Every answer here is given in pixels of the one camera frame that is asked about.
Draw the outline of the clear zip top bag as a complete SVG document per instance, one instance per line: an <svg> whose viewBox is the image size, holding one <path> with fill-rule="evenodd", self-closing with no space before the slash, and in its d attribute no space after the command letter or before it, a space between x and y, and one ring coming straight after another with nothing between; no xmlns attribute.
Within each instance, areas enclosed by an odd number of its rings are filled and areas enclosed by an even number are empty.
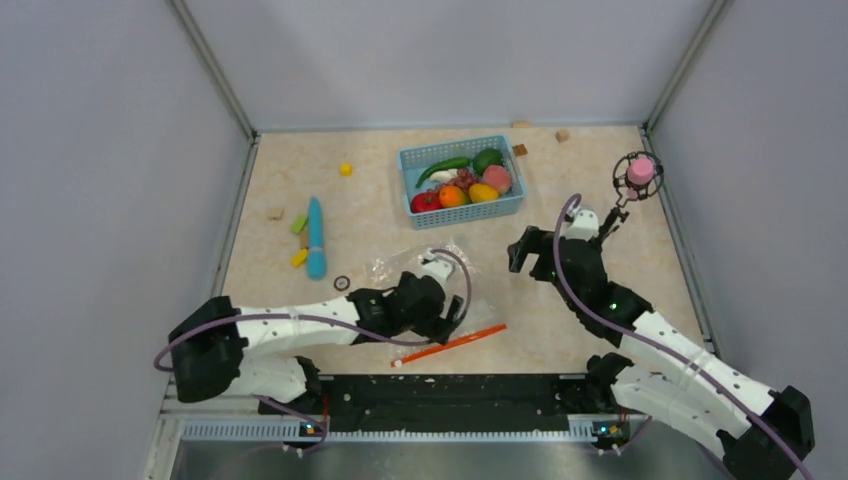
<svg viewBox="0 0 848 480"><path fill-rule="evenodd" d="M454 353L507 331L482 268L454 241L372 260L365 274L366 284L382 290L412 322L390 343L392 369Z"/></svg>

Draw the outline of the purple grape bunch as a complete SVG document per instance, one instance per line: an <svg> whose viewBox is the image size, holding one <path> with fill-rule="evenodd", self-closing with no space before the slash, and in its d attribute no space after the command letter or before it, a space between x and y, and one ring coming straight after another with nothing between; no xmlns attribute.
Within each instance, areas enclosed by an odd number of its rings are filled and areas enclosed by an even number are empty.
<svg viewBox="0 0 848 480"><path fill-rule="evenodd" d="M475 174L471 170L463 168L458 170L458 177L450 181L449 184L452 186L456 186L460 188L463 192L467 193L470 187L476 184L477 182L478 179Z"/></svg>

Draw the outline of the orange green mango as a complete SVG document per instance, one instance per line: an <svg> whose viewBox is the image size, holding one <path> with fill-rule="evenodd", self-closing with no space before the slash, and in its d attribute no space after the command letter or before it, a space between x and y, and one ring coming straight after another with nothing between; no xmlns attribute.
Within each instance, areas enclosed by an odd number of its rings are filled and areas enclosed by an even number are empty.
<svg viewBox="0 0 848 480"><path fill-rule="evenodd" d="M444 185L438 192L438 200L445 209L468 205L470 199L467 193L455 185Z"/></svg>

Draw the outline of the green chili pepper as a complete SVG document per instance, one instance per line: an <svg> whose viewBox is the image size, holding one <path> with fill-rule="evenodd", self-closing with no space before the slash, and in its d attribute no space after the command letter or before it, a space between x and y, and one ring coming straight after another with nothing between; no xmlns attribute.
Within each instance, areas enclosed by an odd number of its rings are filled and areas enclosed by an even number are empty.
<svg viewBox="0 0 848 480"><path fill-rule="evenodd" d="M415 187L420 188L426 181L429 181L428 177L436 171L447 170L447 169L457 169L457 170L459 170L459 169L467 168L470 165L470 163L471 163L471 159L468 158L468 157L465 157L465 156L453 157L453 158L449 158L449 159L440 161L438 163L435 163L435 164L429 166L427 169L425 169L420 174L420 176L419 176L419 178L416 182Z"/></svg>

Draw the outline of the red tomato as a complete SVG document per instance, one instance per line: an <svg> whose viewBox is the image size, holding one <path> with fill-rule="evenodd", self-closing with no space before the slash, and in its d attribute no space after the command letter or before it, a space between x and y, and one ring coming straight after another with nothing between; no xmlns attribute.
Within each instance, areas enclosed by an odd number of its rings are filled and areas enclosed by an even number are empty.
<svg viewBox="0 0 848 480"><path fill-rule="evenodd" d="M429 190L415 195L410 201L412 214L427 213L442 209L440 196L437 191Z"/></svg>

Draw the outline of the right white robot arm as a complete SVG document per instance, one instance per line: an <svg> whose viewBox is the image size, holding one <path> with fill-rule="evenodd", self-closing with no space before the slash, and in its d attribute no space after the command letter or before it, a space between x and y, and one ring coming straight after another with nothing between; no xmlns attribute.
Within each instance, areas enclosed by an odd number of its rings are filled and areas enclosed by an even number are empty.
<svg viewBox="0 0 848 480"><path fill-rule="evenodd" d="M811 478L812 406L793 386L776 390L727 365L686 337L635 291L609 279L608 230L576 208L554 230L526 228L508 249L509 269L553 285L592 335L614 352L587 363L586 397L600 412L644 413L694 440L734 479Z"/></svg>

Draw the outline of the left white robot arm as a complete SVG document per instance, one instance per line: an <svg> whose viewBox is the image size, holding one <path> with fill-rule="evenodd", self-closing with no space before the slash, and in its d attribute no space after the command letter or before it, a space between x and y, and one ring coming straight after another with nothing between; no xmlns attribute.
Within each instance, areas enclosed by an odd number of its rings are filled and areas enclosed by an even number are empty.
<svg viewBox="0 0 848 480"><path fill-rule="evenodd" d="M316 345L444 345L464 320L469 295L449 295L455 271L470 273L455 253L429 249L416 272L386 289L359 288L331 300L280 308L236 307L207 300L174 328L154 360L171 373L184 404L222 395L273 400L297 413L323 397L319 370L295 350Z"/></svg>

